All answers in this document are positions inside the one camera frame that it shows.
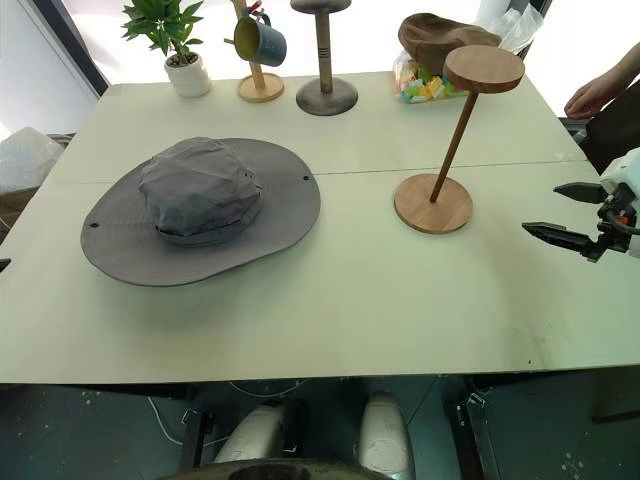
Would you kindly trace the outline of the person's bare hand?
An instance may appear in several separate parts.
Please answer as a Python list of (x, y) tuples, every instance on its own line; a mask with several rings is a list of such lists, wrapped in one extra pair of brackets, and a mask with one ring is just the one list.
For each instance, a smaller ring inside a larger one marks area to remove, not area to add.
[(580, 87), (564, 107), (571, 119), (587, 119), (598, 114), (626, 87), (619, 78), (601, 75)]

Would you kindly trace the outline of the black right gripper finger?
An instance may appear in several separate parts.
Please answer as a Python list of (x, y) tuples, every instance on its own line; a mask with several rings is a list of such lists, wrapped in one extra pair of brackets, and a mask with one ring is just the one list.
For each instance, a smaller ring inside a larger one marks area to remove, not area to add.
[(597, 243), (586, 234), (569, 231), (564, 226), (546, 222), (525, 222), (522, 228), (547, 244), (577, 252), (589, 261), (597, 261), (600, 258)]
[(571, 182), (556, 186), (553, 192), (583, 203), (601, 204), (606, 200), (606, 191), (599, 183)]

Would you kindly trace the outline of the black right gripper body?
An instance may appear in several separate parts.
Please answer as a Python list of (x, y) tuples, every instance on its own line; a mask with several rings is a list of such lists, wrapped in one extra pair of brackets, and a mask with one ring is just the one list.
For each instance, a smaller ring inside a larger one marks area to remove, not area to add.
[(628, 253), (634, 238), (634, 193), (625, 183), (619, 183), (612, 193), (597, 184), (596, 197), (601, 204), (597, 211), (600, 234), (596, 241), (594, 258), (608, 251)]

